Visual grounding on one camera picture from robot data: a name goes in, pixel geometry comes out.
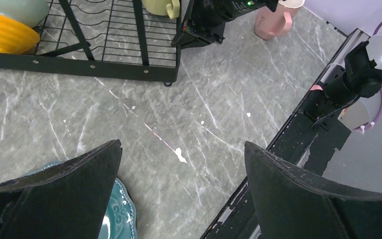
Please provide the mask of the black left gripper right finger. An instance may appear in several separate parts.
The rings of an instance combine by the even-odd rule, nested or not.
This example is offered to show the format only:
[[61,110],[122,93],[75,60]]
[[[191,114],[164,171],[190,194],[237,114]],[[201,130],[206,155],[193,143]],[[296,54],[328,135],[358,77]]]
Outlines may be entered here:
[[382,193],[339,184],[245,142],[263,239],[382,239]]

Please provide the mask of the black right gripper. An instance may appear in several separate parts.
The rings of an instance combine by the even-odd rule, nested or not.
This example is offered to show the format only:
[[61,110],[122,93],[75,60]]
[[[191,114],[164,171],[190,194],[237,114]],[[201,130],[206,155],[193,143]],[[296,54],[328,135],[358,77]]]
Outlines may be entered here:
[[276,11],[277,0],[194,0],[191,14],[182,22],[171,46],[222,44],[225,25],[266,6]]

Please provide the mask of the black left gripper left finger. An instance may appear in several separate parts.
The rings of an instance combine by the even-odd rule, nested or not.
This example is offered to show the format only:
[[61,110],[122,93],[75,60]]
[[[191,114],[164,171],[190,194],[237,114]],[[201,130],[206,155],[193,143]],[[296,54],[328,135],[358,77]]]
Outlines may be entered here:
[[0,183],[0,239],[96,239],[121,157],[121,142],[110,140]]

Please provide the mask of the yellow ribbed bowl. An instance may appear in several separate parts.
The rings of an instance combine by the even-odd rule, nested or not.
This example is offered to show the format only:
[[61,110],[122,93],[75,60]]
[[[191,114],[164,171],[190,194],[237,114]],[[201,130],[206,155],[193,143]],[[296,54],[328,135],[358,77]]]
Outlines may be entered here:
[[0,53],[23,54],[39,41],[35,30],[0,14]]

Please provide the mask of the pale yellow mug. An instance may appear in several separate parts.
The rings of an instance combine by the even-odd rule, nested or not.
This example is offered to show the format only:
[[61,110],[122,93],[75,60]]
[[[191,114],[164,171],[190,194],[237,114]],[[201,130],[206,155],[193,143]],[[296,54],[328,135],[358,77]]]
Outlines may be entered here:
[[176,19],[180,16],[181,3],[179,0],[142,0],[146,10],[158,16],[168,16]]

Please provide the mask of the light green ceramic bowl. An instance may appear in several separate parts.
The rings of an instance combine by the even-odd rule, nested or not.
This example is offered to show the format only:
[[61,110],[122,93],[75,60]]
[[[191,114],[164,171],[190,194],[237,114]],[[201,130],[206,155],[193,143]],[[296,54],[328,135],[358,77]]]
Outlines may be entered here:
[[34,28],[49,14],[46,0],[0,0],[0,15]]

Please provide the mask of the pink mug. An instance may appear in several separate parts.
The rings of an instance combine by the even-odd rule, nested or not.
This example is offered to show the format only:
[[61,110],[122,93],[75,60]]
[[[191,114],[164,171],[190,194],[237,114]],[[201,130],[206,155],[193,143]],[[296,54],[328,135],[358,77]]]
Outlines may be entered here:
[[303,7],[305,0],[280,0],[276,11],[266,6],[258,10],[254,32],[264,39],[283,37],[292,27],[292,20]]

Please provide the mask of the black wire dish rack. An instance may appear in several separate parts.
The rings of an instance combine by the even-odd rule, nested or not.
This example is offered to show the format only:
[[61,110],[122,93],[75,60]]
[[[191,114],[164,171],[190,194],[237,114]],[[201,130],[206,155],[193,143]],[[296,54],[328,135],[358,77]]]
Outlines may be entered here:
[[0,53],[0,68],[162,82],[177,80],[179,19],[150,14],[139,0],[51,0],[41,40],[23,55]]

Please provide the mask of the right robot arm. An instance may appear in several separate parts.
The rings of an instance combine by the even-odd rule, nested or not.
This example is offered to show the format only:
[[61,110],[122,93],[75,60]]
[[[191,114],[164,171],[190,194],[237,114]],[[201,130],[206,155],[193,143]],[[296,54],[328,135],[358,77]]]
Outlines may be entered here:
[[[289,0],[191,0],[181,28],[171,42],[181,48],[204,47],[222,43],[227,22],[259,9],[279,12]],[[307,117],[313,126],[322,124],[335,113],[350,107],[359,98],[370,98],[382,89],[382,33],[360,42],[345,57],[342,74],[314,85],[318,91]]]

